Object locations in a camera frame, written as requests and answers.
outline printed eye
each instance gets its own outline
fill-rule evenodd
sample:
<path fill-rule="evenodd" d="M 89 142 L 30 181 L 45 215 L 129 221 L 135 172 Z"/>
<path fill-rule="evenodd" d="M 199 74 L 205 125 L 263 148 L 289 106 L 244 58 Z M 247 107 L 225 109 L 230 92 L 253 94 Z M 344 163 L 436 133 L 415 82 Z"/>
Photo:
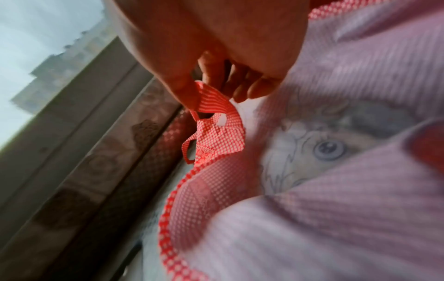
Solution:
<path fill-rule="evenodd" d="M 345 143 L 337 140 L 327 140 L 318 143 L 313 153 L 316 158 L 323 161 L 336 160 L 343 156 L 347 150 Z"/>

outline cartoon character print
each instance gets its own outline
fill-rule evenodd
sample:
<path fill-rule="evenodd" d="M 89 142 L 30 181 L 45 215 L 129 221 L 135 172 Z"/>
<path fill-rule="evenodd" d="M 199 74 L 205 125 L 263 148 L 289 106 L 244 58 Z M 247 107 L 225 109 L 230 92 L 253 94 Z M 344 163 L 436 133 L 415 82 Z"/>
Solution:
<path fill-rule="evenodd" d="M 261 163 L 263 192 L 298 186 L 416 123 L 407 111 L 378 102 L 301 102 L 295 94 Z"/>

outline sky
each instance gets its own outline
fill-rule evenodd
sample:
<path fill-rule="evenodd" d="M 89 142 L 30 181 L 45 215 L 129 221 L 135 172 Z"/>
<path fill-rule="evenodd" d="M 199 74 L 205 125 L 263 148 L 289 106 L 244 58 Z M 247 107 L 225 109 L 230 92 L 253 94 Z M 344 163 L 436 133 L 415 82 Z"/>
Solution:
<path fill-rule="evenodd" d="M 100 0 L 0 0 L 0 148 L 32 115 L 10 102 L 29 73 L 102 19 Z"/>

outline garment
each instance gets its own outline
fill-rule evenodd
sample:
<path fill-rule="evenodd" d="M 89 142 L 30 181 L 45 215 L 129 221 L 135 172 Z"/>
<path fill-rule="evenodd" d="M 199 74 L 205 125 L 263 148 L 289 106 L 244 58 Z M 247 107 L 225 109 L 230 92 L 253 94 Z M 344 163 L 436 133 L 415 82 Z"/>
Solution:
<path fill-rule="evenodd" d="M 280 89 L 234 104 L 242 151 L 170 195 L 172 278 L 444 279 L 444 2 L 319 11 Z"/>

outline hand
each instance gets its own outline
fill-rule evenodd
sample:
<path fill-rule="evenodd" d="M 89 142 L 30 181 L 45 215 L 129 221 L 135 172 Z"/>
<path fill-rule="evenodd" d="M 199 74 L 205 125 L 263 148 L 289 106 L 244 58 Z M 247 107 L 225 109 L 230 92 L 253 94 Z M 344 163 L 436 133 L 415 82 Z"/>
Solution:
<path fill-rule="evenodd" d="M 191 78 L 236 102 L 271 94 L 295 63 L 305 36 L 308 0 L 104 0 L 136 59 L 187 108 L 199 95 Z M 224 61 L 232 68 L 224 83 Z"/>

